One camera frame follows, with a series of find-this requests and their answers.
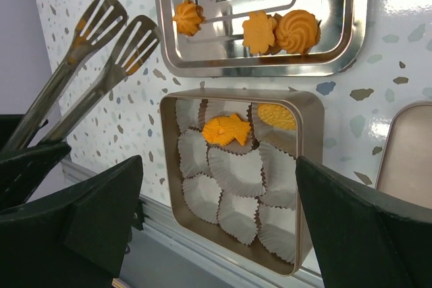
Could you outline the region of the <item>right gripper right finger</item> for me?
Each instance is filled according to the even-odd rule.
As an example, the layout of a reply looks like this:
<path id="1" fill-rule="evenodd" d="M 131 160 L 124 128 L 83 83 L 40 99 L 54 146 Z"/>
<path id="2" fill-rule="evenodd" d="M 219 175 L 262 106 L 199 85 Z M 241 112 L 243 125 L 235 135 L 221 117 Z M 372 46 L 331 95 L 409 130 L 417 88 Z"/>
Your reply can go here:
<path id="1" fill-rule="evenodd" d="M 431 209 L 305 156 L 296 181 L 326 287 L 431 286 Z"/>

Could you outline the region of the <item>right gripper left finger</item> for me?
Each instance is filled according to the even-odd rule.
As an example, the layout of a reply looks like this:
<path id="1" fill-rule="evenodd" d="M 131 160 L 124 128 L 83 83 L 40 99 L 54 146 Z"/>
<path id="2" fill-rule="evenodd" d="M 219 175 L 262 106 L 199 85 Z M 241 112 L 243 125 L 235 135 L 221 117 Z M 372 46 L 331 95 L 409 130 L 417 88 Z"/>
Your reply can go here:
<path id="1" fill-rule="evenodd" d="M 139 155 L 1 212 L 2 287 L 110 287 L 142 185 Z"/>

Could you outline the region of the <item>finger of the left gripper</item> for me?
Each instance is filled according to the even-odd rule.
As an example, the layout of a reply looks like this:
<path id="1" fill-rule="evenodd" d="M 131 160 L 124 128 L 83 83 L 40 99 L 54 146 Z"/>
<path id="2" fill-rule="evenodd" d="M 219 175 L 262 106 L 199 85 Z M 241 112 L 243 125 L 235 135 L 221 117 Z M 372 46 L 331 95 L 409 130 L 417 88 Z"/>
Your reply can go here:
<path id="1" fill-rule="evenodd" d="M 21 114 L 1 116 L 1 210 L 28 201 L 49 172 L 71 151 L 65 142 L 4 149 L 23 117 Z"/>

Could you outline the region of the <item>orange dotted round cookie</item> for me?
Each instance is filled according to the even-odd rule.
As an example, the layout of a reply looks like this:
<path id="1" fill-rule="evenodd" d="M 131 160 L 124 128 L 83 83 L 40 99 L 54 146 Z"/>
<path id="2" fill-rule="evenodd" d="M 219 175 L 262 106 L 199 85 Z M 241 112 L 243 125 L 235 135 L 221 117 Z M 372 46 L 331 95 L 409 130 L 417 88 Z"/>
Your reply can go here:
<path id="1" fill-rule="evenodd" d="M 296 130 L 296 120 L 289 109 L 276 104 L 261 103 L 258 105 L 259 118 L 272 127 L 292 131 Z"/>

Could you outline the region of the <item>orange fish cookie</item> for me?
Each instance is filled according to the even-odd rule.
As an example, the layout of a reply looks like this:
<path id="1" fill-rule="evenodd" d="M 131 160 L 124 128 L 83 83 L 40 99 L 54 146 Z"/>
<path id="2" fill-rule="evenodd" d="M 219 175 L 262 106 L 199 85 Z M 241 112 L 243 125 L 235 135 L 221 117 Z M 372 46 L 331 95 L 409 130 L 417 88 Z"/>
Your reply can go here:
<path id="1" fill-rule="evenodd" d="M 251 129 L 249 122 L 232 113 L 230 116 L 212 118 L 205 124 L 201 134 L 210 144 L 227 146 L 235 140 L 241 146 L 245 146 Z"/>

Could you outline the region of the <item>orange star swirl cookie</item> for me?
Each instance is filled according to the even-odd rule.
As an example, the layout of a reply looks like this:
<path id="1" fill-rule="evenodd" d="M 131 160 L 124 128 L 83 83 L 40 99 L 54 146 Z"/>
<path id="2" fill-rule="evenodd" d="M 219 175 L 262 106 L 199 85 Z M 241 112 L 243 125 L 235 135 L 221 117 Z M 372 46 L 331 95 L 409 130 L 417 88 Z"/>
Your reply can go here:
<path id="1" fill-rule="evenodd" d="M 200 25 L 206 20 L 203 8 L 192 0 L 185 0 L 176 6 L 175 15 L 172 20 L 176 23 L 178 34 L 194 36 Z"/>

